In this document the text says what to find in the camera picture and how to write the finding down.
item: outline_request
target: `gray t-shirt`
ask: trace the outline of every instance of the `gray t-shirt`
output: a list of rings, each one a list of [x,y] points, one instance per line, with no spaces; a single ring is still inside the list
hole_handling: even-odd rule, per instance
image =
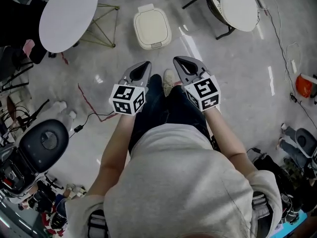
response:
[[[190,125],[164,124],[134,146],[131,161],[105,197],[86,196],[66,204],[69,232],[86,238],[90,214],[103,209],[111,238],[176,238],[205,233],[255,237],[253,191],[273,209],[270,233],[282,215],[274,174],[245,178]]]

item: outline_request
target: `white round table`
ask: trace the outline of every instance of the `white round table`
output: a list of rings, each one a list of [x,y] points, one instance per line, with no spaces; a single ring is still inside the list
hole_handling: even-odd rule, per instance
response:
[[[234,28],[251,32],[258,22],[255,0],[220,0],[222,16]]]
[[[49,0],[39,26],[43,47],[52,53],[72,47],[89,27],[98,0]]]

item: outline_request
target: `concrete floor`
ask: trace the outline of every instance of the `concrete floor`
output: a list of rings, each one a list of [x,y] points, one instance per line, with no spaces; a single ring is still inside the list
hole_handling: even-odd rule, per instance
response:
[[[182,10],[188,1],[99,0],[120,6],[116,47],[110,49],[81,42],[64,52],[69,65],[60,54],[55,59],[45,57],[29,72],[31,104],[37,108],[47,98],[52,102],[65,100],[68,109],[78,114],[74,128],[83,124],[91,113],[78,84],[95,110],[106,114],[112,111],[108,98],[113,84],[128,67],[149,60],[153,74],[162,75],[165,69],[174,69],[174,56],[191,56],[201,59],[216,76],[222,93],[222,114],[247,149],[259,147],[281,161],[284,154],[276,151],[275,146],[283,122],[295,128],[304,127],[317,135],[301,107],[290,101],[291,88],[284,79],[285,64],[269,17],[261,11],[259,26],[253,32],[236,30],[217,41],[215,36],[226,32],[227,27],[211,14],[205,0]],[[298,42],[301,67],[296,46],[290,48],[289,56],[296,61],[300,72],[312,75],[317,63],[317,0],[276,1],[281,14],[284,48]],[[165,11],[172,30],[172,42],[153,51],[143,50],[138,45],[133,28],[133,16],[138,7],[149,3]],[[265,0],[265,3],[279,29],[276,4],[273,0]],[[114,16],[115,13],[100,21],[107,33],[111,33]],[[303,100],[303,106],[317,121],[317,107],[308,100]],[[50,173],[62,182],[89,188],[98,172],[97,160],[101,158],[117,119],[118,116],[99,122],[97,117],[91,116],[84,129],[70,139],[66,152]]]

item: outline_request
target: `electrical wire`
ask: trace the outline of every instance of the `electrical wire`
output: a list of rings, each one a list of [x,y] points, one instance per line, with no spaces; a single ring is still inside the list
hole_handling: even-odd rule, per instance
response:
[[[289,49],[289,47],[291,47],[291,46],[293,46],[293,45],[297,45],[298,48],[299,48],[299,67],[298,67],[298,70],[299,70],[299,68],[300,68],[300,66],[301,66],[301,62],[302,62],[301,47],[300,47],[300,45],[299,45],[297,42],[294,42],[294,43],[292,43],[292,44],[290,44],[290,45],[288,45],[288,46],[286,47],[286,53],[285,53],[285,50],[284,50],[284,48],[283,48],[283,43],[282,43],[282,36],[281,36],[281,33],[282,33],[282,20],[281,20],[281,16],[280,16],[280,13],[279,13],[278,3],[277,3],[276,0],[274,0],[274,2],[275,2],[275,4],[276,4],[276,6],[277,6],[277,14],[278,14],[279,23],[280,23],[279,35],[277,34],[276,26],[275,26],[275,24],[274,24],[274,22],[273,22],[273,17],[272,17],[272,15],[271,15],[271,13],[269,12],[269,10],[267,10],[267,12],[268,12],[268,14],[269,14],[269,16],[270,16],[270,19],[271,19],[271,22],[272,22],[272,25],[273,25],[273,28],[274,28],[276,37],[277,37],[277,39],[278,39],[278,44],[279,44],[279,46],[280,46],[280,48],[281,48],[282,56],[283,56],[283,59],[284,59],[284,61],[285,61],[285,73],[284,73],[284,78],[285,78],[285,75],[287,74],[287,76],[288,76],[288,78],[289,78],[289,80],[290,80],[290,83],[291,83],[293,92],[294,92],[294,93],[291,93],[291,98],[292,98],[292,95],[293,95],[292,100],[293,100],[295,103],[298,103],[298,105],[301,106],[301,108],[302,108],[302,109],[304,110],[304,112],[306,113],[307,117],[312,121],[314,127],[317,129],[317,126],[315,125],[315,123],[314,123],[314,121],[311,119],[311,117],[308,115],[306,109],[302,106],[302,103],[299,102],[299,101],[296,99],[296,91],[295,91],[295,88],[294,88],[294,86],[293,86],[293,81],[292,81],[292,79],[291,79],[289,69],[288,69],[288,67],[287,67],[288,62],[290,61],[290,59],[288,58],[288,49]]]
[[[301,102],[297,102],[299,106],[301,106],[301,108],[305,111],[306,115],[308,116],[308,118],[312,121],[313,125],[315,126],[315,128],[317,129],[314,121],[311,119],[311,117],[308,115],[306,109],[302,106],[302,103]]]
[[[95,112],[94,112],[94,113],[91,113],[91,114],[89,114],[89,115],[87,116],[87,119],[86,119],[86,121],[85,121],[83,127],[86,125],[86,123],[88,122],[88,118],[89,118],[89,116],[91,116],[91,115],[97,115],[97,116],[101,116],[101,117],[108,117],[108,116],[110,116],[112,113],[113,113],[113,111],[112,111],[111,113],[107,114],[107,115],[97,114],[97,113],[95,113]]]
[[[73,135],[75,135],[76,133],[74,132],[69,138],[71,138]]]
[[[26,113],[25,111],[23,111],[23,110],[21,110],[21,109],[16,109],[16,110],[14,110],[14,111],[12,111],[12,112],[7,112],[7,113],[5,113],[3,116],[6,116],[6,117],[3,119],[3,121],[8,120],[8,119],[10,118],[10,115],[11,115],[12,113],[16,113],[17,111],[23,112],[25,115],[27,115],[27,113]]]
[[[71,138],[75,133],[78,133],[78,132],[80,132],[80,131],[83,129],[83,127],[84,127],[84,126],[86,125],[86,123],[88,122],[88,118],[89,118],[91,115],[97,115],[97,116],[108,117],[108,116],[110,116],[112,113],[113,113],[113,111],[112,111],[111,113],[109,113],[109,114],[106,114],[106,115],[104,115],[104,114],[97,114],[96,112],[93,112],[93,113],[89,114],[89,115],[87,116],[87,119],[86,119],[85,123],[84,123],[83,125],[77,126],[77,127],[74,129],[74,133],[73,133],[69,138]]]
[[[25,110],[26,110],[26,112],[30,115],[30,112],[29,112],[29,110],[26,108],[26,107],[24,107],[24,106],[21,106],[21,105],[18,105],[18,106],[15,106],[15,108],[17,108],[17,107],[21,107],[21,108],[24,108]]]
[[[279,19],[279,26],[280,26],[280,27],[279,27],[279,34],[277,33],[277,29],[276,29],[276,26],[275,26],[275,24],[274,24],[273,17],[272,17],[272,15],[271,15],[271,13],[269,12],[268,9],[267,9],[266,11],[268,12],[268,14],[269,14],[269,16],[270,16],[270,20],[271,20],[271,22],[272,22],[272,25],[273,25],[273,28],[274,28],[276,37],[277,37],[277,39],[278,39],[278,44],[279,44],[279,46],[280,46],[280,48],[281,48],[282,56],[283,56],[283,59],[284,59],[284,62],[285,62],[284,78],[286,78],[285,75],[287,74],[287,76],[288,76],[288,78],[289,78],[289,80],[290,80],[290,82],[291,82],[291,86],[292,86],[292,90],[293,90],[293,92],[294,92],[294,96],[296,96],[295,88],[294,88],[294,86],[293,86],[293,81],[292,81],[292,79],[291,79],[290,72],[289,72],[289,69],[288,69],[288,67],[287,67],[287,64],[288,64],[288,62],[289,62],[289,59],[288,59],[288,48],[289,48],[290,46],[294,45],[294,44],[297,44],[297,45],[298,45],[298,47],[299,47],[299,53],[300,53],[300,65],[301,65],[301,49],[300,49],[300,45],[299,45],[297,42],[294,42],[294,43],[292,43],[291,45],[288,45],[288,46],[287,46],[286,52],[285,52],[284,47],[283,47],[283,42],[282,42],[282,20],[281,20],[281,15],[280,15],[280,12],[279,12],[279,6],[278,6],[277,1],[274,0],[274,2],[275,2],[276,7],[277,7],[277,14],[278,14],[278,19]]]

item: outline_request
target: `sneaker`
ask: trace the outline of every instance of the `sneaker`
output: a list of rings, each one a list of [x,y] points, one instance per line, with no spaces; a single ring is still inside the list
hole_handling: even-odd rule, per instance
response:
[[[73,118],[73,120],[75,120],[76,119],[76,117],[77,117],[77,114],[76,114],[76,112],[75,111],[70,111],[69,112],[69,114],[68,114],[71,118]]]
[[[281,129],[282,129],[282,133],[284,134],[284,133],[285,133],[285,131],[286,131],[286,129],[287,129],[286,124],[282,123],[282,125],[281,125]]]
[[[280,138],[278,139],[276,149],[279,149],[279,148],[280,148],[280,144],[281,144],[282,140],[283,140],[282,137],[280,137]]]
[[[57,105],[59,112],[62,112],[64,109],[67,109],[67,103],[65,101],[55,101],[53,105]]]
[[[87,191],[84,187],[79,188],[78,192],[77,192],[77,196],[78,197],[84,197],[86,195]]]
[[[175,82],[175,75],[173,70],[166,69],[164,72],[164,77],[163,77],[163,90],[164,90],[164,95],[166,97],[169,95],[172,88],[174,87],[174,82]]]
[[[70,191],[73,191],[75,187],[76,187],[76,186],[75,186],[74,184],[68,184],[68,185],[66,186],[66,190],[69,189]]]

